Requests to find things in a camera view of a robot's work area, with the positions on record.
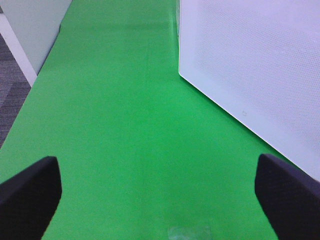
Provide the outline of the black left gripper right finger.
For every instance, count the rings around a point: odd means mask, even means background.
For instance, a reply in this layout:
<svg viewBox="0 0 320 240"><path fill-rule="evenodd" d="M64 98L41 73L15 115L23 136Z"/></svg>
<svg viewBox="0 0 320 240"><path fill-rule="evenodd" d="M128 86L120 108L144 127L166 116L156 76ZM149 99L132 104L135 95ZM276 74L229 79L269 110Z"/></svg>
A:
<svg viewBox="0 0 320 240"><path fill-rule="evenodd" d="M320 238L320 183L271 154L257 161L254 192L280 240Z"/></svg>

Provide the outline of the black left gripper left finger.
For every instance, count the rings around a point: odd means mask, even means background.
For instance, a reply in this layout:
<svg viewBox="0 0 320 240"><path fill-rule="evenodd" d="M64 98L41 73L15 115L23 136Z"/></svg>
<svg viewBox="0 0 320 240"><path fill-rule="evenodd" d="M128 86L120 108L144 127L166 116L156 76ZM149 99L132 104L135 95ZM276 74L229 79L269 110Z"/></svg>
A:
<svg viewBox="0 0 320 240"><path fill-rule="evenodd" d="M0 238L40 240L62 196L58 159L46 156L0 185Z"/></svg>

